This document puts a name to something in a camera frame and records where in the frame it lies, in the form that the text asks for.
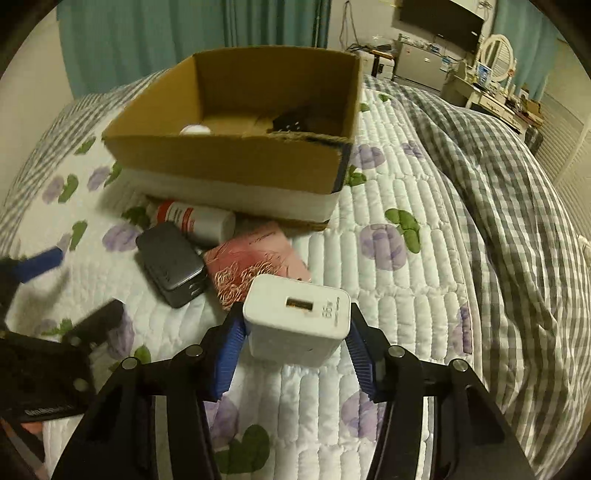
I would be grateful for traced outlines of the white USB charger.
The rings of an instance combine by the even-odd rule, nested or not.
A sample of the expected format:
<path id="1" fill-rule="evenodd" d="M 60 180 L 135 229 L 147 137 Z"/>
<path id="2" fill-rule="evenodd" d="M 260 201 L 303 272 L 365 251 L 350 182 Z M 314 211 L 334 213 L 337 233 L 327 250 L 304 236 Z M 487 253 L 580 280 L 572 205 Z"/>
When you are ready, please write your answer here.
<path id="1" fill-rule="evenodd" d="M 348 292 L 280 276 L 253 279 L 242 306 L 252 357 L 321 367 L 351 327 Z"/>

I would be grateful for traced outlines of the black power adapter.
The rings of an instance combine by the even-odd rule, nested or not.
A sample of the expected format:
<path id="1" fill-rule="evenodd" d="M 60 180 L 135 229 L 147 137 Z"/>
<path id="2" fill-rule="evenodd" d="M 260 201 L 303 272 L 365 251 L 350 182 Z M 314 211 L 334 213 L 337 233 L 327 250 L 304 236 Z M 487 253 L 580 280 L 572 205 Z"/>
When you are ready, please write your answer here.
<path id="1" fill-rule="evenodd" d="M 169 306 L 180 308 L 204 293 L 208 279 L 204 260 L 176 225 L 157 224 L 135 243 L 144 270 Z"/>

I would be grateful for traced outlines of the pink patterned card box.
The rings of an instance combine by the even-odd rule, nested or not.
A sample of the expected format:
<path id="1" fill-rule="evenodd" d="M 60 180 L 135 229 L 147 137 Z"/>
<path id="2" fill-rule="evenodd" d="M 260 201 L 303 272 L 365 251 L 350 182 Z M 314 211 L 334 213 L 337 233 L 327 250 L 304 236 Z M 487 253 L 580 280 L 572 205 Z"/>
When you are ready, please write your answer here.
<path id="1" fill-rule="evenodd" d="M 252 280 L 270 274 L 311 281 L 311 273 L 276 222 L 230 239 L 204 253 L 204 262 L 221 308 L 243 301 Z"/>

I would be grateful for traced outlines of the white red tube bottle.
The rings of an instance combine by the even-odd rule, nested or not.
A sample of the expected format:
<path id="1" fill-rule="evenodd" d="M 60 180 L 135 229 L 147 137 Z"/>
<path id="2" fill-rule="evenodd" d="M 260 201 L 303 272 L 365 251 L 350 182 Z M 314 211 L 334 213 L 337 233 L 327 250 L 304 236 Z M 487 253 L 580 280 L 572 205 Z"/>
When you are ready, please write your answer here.
<path id="1" fill-rule="evenodd" d="M 172 223 L 193 243 L 213 247 L 228 241 L 235 234 L 235 213 L 209 206 L 190 205 L 179 201 L 160 202 L 153 216 L 154 225 Z"/>

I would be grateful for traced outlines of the brown cardboard box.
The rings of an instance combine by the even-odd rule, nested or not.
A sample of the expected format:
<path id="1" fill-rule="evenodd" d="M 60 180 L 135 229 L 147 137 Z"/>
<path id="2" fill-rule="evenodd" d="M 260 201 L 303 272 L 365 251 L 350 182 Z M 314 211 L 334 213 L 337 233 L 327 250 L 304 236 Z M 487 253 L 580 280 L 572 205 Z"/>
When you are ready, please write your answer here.
<path id="1" fill-rule="evenodd" d="M 356 55 L 294 46 L 193 54 L 158 76 L 102 140 L 145 194 L 323 228 L 345 185 L 362 67 Z M 308 106 L 311 132 L 270 132 Z M 211 135 L 180 135 L 201 124 Z"/>

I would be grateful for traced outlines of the white round object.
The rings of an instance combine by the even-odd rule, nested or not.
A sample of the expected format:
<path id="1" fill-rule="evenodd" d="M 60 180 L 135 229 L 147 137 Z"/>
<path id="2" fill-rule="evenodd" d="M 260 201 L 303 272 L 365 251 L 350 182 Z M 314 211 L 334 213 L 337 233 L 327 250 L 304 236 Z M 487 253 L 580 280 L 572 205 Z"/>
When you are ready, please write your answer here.
<path id="1" fill-rule="evenodd" d="M 191 124 L 183 127 L 179 134 L 192 136 L 211 135 L 211 129 L 205 125 Z"/>

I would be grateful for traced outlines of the white floral quilted mat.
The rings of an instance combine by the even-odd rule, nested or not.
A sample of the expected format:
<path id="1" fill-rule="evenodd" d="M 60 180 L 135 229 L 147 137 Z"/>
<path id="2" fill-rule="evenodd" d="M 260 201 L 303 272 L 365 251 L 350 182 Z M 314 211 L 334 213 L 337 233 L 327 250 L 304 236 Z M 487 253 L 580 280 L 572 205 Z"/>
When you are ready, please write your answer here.
<path id="1" fill-rule="evenodd" d="M 3 255 L 65 251 L 60 268 L 18 290 L 10 328 L 56 340 L 107 301 L 125 304 L 113 349 L 95 357 L 98 382 L 122 354 L 170 358 L 224 318 L 214 292 L 169 307 L 139 265 L 135 239 L 154 221 L 155 205 L 101 135 L 143 88 L 137 81 L 68 105 L 1 204 Z M 481 346 L 467 244 L 402 96 L 392 83 L 363 88 L 353 180 L 329 226 L 290 234 L 290 243 L 312 282 L 346 290 L 391 342 L 423 360 L 474 364 Z M 314 369 L 243 354 L 231 389 L 205 409 L 225 479 L 362 479 L 384 415 L 360 390 L 346 348 Z"/>

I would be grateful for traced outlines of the grey checkered bed cover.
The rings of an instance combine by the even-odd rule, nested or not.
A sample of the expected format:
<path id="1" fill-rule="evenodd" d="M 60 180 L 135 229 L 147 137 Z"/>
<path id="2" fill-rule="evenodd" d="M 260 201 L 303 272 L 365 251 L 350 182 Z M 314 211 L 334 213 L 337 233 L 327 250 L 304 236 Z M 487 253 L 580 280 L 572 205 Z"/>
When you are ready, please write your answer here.
<path id="1" fill-rule="evenodd" d="M 479 373 L 534 475 L 552 478 L 590 400 L 590 273 L 553 185 L 494 119 L 397 85 L 443 178 L 473 280 Z"/>

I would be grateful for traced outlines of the black remote in box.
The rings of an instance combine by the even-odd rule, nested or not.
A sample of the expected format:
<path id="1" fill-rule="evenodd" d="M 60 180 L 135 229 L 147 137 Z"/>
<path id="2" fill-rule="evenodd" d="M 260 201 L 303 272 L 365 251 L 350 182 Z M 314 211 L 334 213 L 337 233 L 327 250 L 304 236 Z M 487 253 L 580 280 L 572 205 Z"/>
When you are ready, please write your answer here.
<path id="1" fill-rule="evenodd" d="M 311 132 L 310 113 L 308 106 L 281 113 L 271 122 L 270 132 Z"/>

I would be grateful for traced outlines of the green curtain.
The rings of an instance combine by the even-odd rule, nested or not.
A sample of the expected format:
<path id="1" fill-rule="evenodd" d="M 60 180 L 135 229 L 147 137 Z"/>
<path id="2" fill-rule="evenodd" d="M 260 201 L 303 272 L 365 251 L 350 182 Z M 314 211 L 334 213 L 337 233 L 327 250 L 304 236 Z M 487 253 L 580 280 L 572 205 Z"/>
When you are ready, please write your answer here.
<path id="1" fill-rule="evenodd" d="M 558 50 L 557 28 L 528 0 L 498 0 L 492 32 L 504 35 L 512 45 L 516 89 L 526 85 L 529 97 L 540 100 Z"/>
<path id="2" fill-rule="evenodd" d="M 328 1 L 62 1 L 60 42 L 72 93 L 104 93 L 224 47 L 328 44 Z"/>

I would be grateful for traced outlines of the white dressing table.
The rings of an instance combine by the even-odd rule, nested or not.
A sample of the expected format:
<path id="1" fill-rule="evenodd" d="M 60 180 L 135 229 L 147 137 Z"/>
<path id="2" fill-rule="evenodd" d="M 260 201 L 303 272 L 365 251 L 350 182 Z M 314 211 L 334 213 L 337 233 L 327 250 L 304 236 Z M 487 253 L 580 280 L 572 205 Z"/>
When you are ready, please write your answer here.
<path id="1" fill-rule="evenodd" d="M 530 118 L 506 105 L 506 98 L 498 100 L 494 94 L 483 90 L 477 84 L 470 83 L 455 74 L 450 74 L 441 90 L 441 97 L 455 106 L 471 109 L 491 115 L 513 131 L 522 140 L 527 131 L 538 132 L 538 125 Z"/>

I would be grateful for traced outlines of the white suitcase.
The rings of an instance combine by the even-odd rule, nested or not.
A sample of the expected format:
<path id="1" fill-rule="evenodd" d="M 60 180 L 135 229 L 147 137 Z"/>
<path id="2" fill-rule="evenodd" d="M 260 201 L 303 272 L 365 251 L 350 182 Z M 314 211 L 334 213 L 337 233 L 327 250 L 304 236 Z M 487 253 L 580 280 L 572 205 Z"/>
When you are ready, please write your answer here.
<path id="1" fill-rule="evenodd" d="M 363 74 L 383 80 L 394 78 L 396 60 L 392 55 L 374 50 L 359 50 L 356 54 L 360 57 Z"/>

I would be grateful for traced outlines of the grey mini fridge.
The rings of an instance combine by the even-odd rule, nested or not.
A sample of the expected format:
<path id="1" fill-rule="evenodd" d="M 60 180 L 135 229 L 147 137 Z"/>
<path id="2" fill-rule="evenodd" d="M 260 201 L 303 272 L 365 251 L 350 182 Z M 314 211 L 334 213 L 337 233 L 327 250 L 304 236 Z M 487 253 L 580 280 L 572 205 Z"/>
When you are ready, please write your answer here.
<path id="1" fill-rule="evenodd" d="M 440 92 L 447 78 L 442 57 L 415 45 L 399 42 L 396 47 L 394 80 Z"/>

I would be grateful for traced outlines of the green right curtain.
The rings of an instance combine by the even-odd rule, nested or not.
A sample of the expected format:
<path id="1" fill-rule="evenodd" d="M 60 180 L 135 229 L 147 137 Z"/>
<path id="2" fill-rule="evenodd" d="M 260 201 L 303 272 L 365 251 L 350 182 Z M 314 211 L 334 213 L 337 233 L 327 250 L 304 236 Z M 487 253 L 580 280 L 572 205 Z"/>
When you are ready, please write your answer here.
<path id="1" fill-rule="evenodd" d="M 557 28 L 528 0 L 498 0 L 492 32 L 504 35 L 512 45 L 516 89 L 526 85 L 529 97 L 540 100 L 558 50 Z"/>

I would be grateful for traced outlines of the black wall television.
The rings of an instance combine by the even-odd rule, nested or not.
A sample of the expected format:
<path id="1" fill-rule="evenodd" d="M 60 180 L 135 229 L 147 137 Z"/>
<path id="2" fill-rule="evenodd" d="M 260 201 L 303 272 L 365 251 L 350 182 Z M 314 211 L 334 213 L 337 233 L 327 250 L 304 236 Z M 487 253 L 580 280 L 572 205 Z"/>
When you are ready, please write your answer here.
<path id="1" fill-rule="evenodd" d="M 427 30 L 436 37 L 476 54 L 484 19 L 448 0 L 406 0 L 399 10 L 400 21 Z"/>

